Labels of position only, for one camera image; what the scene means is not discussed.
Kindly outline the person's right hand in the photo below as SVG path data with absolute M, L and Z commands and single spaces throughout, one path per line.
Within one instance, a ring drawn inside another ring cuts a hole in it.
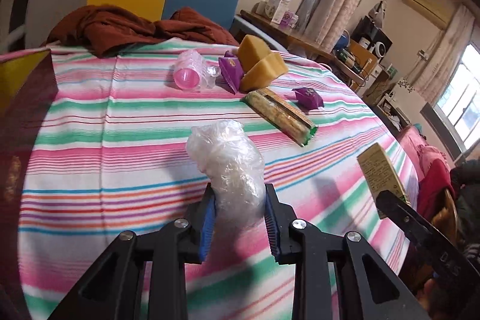
M 416 293 L 416 299 L 429 319 L 479 319 L 479 293 L 470 297 L 454 292 L 429 279 Z

